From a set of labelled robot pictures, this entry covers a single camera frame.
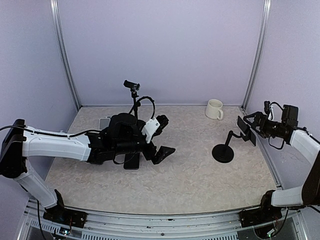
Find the purple phone black screen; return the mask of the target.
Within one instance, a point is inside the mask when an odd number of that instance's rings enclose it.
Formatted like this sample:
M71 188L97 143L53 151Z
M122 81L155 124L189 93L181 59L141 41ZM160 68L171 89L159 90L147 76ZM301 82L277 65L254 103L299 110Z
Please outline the purple phone black screen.
M123 168L125 170L138 170L140 167L140 153L126 154Z

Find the short bent black phone stand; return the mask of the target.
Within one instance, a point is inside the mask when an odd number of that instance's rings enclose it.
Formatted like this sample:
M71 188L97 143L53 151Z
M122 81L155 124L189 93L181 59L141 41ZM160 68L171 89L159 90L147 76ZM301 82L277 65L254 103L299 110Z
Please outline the short bent black phone stand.
M234 158L234 151L229 146L232 137L237 139L243 139L244 141L248 139L248 137L242 133L239 135L235 134L232 130L228 132L226 141L224 144L217 144L213 147L211 151L212 157L219 163L227 164L230 163Z

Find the tall black phone stand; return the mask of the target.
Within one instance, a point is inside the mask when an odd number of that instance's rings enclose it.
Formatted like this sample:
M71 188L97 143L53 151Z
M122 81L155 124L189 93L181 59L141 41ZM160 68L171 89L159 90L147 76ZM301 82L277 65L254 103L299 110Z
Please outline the tall black phone stand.
M137 98L139 97L138 91L140 90L140 84L134 83L125 79L123 85L126 88L130 89L131 97L133 99L132 111L134 112L134 116L138 119L138 107L140 106L140 104L138 103Z

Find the grey folding phone stand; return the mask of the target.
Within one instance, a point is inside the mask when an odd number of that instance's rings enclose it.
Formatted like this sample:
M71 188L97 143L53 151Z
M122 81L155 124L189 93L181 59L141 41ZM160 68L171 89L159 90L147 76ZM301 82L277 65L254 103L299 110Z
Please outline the grey folding phone stand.
M110 124L111 116L102 117L98 121L98 129L103 130L107 128Z

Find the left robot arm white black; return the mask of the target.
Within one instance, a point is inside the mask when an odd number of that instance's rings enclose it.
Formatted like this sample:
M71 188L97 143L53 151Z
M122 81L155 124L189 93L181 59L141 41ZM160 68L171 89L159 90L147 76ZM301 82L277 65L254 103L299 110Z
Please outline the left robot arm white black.
M165 115L152 117L144 122L130 113L119 113L110 118L102 130L86 130L77 134L43 131L26 126L17 119L5 136L0 151L0 174L18 182L41 205L63 223L70 218L57 190L50 188L28 162L29 157L74 159L91 164L114 161L125 155L132 161L138 153L154 165L161 163L175 152L175 148L157 148L152 139L162 133L169 120Z

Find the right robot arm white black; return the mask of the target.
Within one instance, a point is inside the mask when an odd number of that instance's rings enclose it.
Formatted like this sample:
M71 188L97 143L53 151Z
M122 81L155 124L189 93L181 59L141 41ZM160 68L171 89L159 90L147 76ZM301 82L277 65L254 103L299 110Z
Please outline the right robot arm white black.
M320 141L314 138L306 127L298 126L299 108L283 105L281 121L274 121L272 105L276 102L265 101L264 112L254 112L243 117L243 121L260 137L282 139L283 144L298 151L310 164L311 169L303 185L271 193L270 202L256 210L256 218L266 222L277 208L304 208L320 204Z

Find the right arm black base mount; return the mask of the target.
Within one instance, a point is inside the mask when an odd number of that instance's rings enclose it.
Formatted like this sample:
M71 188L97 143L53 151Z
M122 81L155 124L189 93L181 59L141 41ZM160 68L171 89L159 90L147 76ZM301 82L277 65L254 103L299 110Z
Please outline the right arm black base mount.
M238 213L241 226L250 227L276 220L282 217L282 207L271 204L272 195L276 190L268 190L261 198L258 208L246 210Z

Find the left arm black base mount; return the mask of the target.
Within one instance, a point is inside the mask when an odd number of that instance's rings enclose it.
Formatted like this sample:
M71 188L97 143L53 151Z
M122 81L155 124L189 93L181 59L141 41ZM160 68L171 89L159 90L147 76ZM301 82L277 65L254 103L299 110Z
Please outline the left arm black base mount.
M54 190L57 201L53 207L45 208L43 218L69 227L84 228L87 219L87 213L84 211L66 208L63 202L62 195L58 190Z

